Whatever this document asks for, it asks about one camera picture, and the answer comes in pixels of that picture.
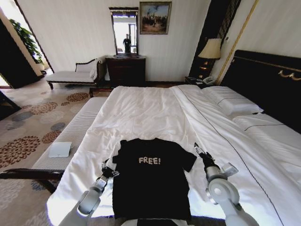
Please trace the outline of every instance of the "patterned carpet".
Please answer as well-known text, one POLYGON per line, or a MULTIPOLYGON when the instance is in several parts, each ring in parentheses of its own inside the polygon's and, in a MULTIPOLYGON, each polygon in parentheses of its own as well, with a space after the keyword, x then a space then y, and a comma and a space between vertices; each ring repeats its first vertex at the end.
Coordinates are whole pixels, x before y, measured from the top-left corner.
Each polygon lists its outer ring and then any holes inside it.
MULTIPOLYGON (((31 168, 90 98, 89 86, 54 84, 51 90, 44 79, 1 91, 22 109, 0 121, 0 171, 31 168)), ((32 180, 0 180, 0 224, 50 225, 46 212, 49 196, 32 180)))

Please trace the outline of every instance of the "white pillow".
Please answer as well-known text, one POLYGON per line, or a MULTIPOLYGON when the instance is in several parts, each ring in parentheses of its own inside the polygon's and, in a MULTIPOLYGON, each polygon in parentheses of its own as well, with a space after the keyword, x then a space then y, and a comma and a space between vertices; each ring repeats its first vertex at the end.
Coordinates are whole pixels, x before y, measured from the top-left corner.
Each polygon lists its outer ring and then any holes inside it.
POLYGON ((75 71, 76 72, 90 72, 93 68, 93 65, 95 64, 94 61, 95 60, 91 61, 89 64, 84 64, 84 65, 77 64, 75 71))
POLYGON ((238 116, 233 121, 301 187, 301 134, 266 114, 238 116))
POLYGON ((221 108, 221 111, 225 115, 263 112, 258 105, 231 90, 229 87, 212 86, 204 88, 202 91, 221 108))

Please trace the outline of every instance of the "lamp shade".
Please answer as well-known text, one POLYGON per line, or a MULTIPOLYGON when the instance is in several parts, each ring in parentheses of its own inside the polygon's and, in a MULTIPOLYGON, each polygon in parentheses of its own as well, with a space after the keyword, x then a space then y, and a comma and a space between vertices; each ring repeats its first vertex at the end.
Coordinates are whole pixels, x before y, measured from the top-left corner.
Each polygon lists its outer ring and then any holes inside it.
POLYGON ((208 39, 207 44, 198 57, 206 59, 221 58, 221 42, 221 39, 208 39))

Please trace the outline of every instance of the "painting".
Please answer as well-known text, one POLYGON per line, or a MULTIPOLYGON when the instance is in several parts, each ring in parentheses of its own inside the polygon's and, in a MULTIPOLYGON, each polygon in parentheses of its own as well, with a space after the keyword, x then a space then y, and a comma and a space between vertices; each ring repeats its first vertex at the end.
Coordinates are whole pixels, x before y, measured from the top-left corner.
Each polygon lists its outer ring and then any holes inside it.
POLYGON ((168 34, 171 1, 140 2, 140 34, 168 34))

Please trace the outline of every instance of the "potted plant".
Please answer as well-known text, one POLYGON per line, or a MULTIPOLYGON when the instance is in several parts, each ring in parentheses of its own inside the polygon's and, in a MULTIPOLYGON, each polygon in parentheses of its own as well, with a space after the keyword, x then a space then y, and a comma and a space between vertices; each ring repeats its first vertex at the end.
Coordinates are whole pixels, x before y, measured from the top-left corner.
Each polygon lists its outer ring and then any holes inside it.
POLYGON ((32 56, 34 62, 39 65, 41 71, 44 70, 42 54, 38 51, 36 42, 32 39, 32 33, 26 30, 25 28, 21 27, 19 22, 13 19, 10 19, 9 21, 12 23, 14 29, 17 31, 22 42, 26 46, 30 55, 32 56))

